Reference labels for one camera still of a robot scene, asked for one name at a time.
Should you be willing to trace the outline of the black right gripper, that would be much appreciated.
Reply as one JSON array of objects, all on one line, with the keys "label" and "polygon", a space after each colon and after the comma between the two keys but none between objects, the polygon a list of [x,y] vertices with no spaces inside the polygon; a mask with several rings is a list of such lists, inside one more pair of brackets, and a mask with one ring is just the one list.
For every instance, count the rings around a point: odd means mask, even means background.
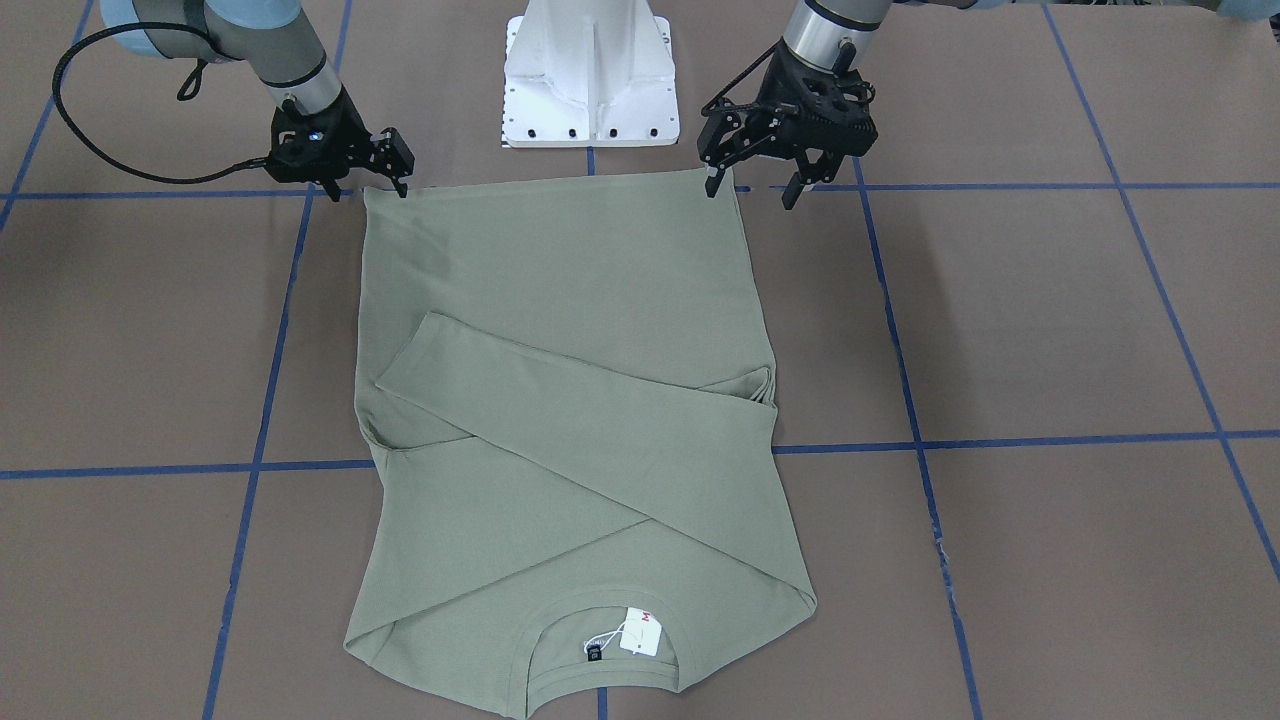
[{"label": "black right gripper", "polygon": [[271,119],[271,149],[265,169],[278,182],[320,184],[332,202],[340,202],[338,179],[360,167],[388,178],[401,199],[408,195],[404,179],[413,174],[415,155],[394,127],[374,136],[365,127],[349,94],[343,88],[335,100],[315,114],[302,113],[288,96]]}]

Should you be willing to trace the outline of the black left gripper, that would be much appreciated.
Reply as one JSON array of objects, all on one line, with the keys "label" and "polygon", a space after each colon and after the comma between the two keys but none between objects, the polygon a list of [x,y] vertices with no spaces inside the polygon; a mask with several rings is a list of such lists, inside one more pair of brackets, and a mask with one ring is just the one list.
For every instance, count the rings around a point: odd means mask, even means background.
[{"label": "black left gripper", "polygon": [[754,156],[794,160],[781,201],[791,211],[803,192],[833,181],[845,158],[864,156],[878,138],[870,117],[873,85],[854,68],[851,40],[836,45],[835,64],[809,67],[785,41],[763,53],[703,108],[698,152],[707,167],[707,197],[726,172]]}]

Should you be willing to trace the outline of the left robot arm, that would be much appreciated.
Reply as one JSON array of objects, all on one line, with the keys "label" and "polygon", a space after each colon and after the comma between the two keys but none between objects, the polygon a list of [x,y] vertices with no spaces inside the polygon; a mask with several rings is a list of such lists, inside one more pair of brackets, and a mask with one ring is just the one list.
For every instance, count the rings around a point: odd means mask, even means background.
[{"label": "left robot arm", "polygon": [[703,108],[698,152],[713,199],[730,168],[754,156],[794,161],[782,204],[829,183],[847,158],[878,138],[876,87],[858,65],[888,14],[888,1],[799,1],[781,38]]}]

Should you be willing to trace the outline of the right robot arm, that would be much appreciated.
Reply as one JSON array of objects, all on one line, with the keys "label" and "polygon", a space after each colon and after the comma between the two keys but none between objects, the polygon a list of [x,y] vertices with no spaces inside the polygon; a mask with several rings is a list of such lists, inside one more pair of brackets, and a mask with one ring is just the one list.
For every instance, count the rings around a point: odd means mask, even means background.
[{"label": "right robot arm", "polygon": [[370,132],[310,19],[297,1],[102,1],[102,36],[132,53],[192,59],[179,92],[198,91],[204,68],[247,61],[276,105],[265,158],[232,172],[262,168],[282,183],[315,183],[338,200],[337,182],[355,168],[387,177],[406,197],[413,154],[399,132]]}]

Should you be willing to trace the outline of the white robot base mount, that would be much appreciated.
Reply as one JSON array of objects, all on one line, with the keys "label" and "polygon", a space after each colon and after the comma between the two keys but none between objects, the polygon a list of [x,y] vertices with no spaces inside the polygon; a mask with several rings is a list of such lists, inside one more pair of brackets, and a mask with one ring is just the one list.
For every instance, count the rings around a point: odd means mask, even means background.
[{"label": "white robot base mount", "polygon": [[673,145],[669,22],[646,1],[531,1],[506,24],[503,99],[506,147]]}]

